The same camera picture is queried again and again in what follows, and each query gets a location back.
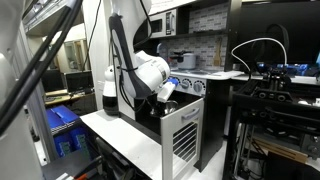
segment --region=white countertop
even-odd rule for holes
[[[241,75],[231,77],[233,80],[247,81],[249,76]],[[262,76],[252,76],[251,79],[262,79]],[[306,76],[295,76],[291,78],[293,83],[297,84],[309,84],[309,85],[320,85],[320,81],[317,81],[315,77],[306,77]]]
[[[121,118],[108,116],[100,110],[85,116],[82,121],[108,142],[125,158],[135,164],[152,179],[162,179],[161,145],[125,122]],[[210,179],[196,168],[183,179]]]
[[[232,77],[244,74],[241,71],[229,71],[229,72],[216,72],[208,75],[199,75],[199,74],[191,74],[184,72],[171,72],[171,75],[180,75],[180,76],[188,76],[200,79],[211,79],[211,80],[228,80]]]

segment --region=white robotic arm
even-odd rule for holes
[[[131,97],[146,99],[170,75],[170,68],[164,59],[147,55],[143,51],[135,53],[133,49],[134,35],[146,19],[151,1],[111,0],[111,4],[112,16],[109,18],[109,28],[120,64],[121,82]]]

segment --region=wall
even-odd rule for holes
[[[83,16],[85,22],[86,36],[88,37],[87,43],[91,36],[92,28],[95,21],[96,11],[99,1],[84,0],[82,4]],[[104,71],[109,66],[108,64],[108,48],[109,48],[109,35],[107,29],[107,18],[110,17],[110,4],[109,1],[102,1],[98,15],[97,25],[92,37],[92,43],[89,51],[90,63],[95,86],[95,95],[98,110],[102,109],[102,91],[104,86]]]
[[[228,4],[219,4],[200,10],[190,12],[189,33],[194,31],[220,30],[226,28]],[[221,43],[221,66],[213,66],[213,57],[215,56],[216,42],[222,38]],[[174,51],[193,51],[197,55],[197,68],[208,70],[224,70],[227,35],[187,37],[179,39],[164,39],[168,47],[169,54]],[[165,50],[162,48],[160,55],[165,57]]]

